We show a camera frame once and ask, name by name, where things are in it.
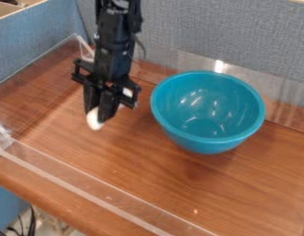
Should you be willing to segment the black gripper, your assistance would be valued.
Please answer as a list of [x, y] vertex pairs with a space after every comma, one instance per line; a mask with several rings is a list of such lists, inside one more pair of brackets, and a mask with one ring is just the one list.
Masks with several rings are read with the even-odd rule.
[[[116, 116], [120, 105], [136, 108], [141, 92], [140, 85], [131, 79], [133, 54], [121, 53], [93, 63], [81, 58], [73, 60], [72, 79], [84, 85], [85, 113], [99, 107], [99, 122], [105, 123]], [[133, 91], [133, 97], [123, 95], [123, 90]]]

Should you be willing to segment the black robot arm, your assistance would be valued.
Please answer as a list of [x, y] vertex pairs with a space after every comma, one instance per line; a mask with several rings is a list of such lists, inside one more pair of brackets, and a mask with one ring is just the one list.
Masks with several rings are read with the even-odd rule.
[[96, 0], [95, 60], [73, 60], [72, 79], [84, 85], [85, 113], [103, 125], [120, 105], [136, 108], [140, 85], [131, 79], [136, 35], [141, 31], [141, 0]]

